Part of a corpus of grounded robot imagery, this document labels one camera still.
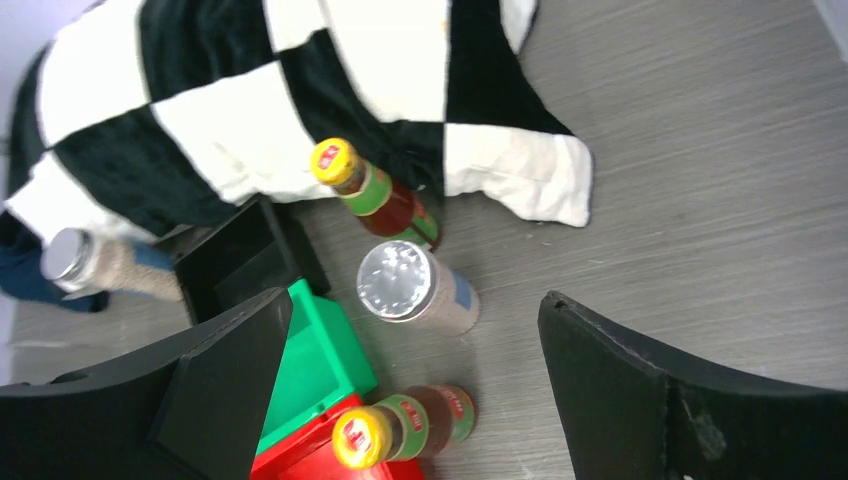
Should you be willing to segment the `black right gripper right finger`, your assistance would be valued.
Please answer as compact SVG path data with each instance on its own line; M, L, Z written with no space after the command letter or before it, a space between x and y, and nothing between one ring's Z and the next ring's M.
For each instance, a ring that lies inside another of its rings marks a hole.
M843 479L847 394L750 374L557 291L538 329L579 479Z

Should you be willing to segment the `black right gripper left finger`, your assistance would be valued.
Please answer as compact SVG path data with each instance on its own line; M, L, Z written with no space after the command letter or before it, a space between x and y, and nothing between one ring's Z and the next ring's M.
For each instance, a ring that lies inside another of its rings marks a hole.
M292 314L283 288L58 376L1 390L5 479L246 479Z

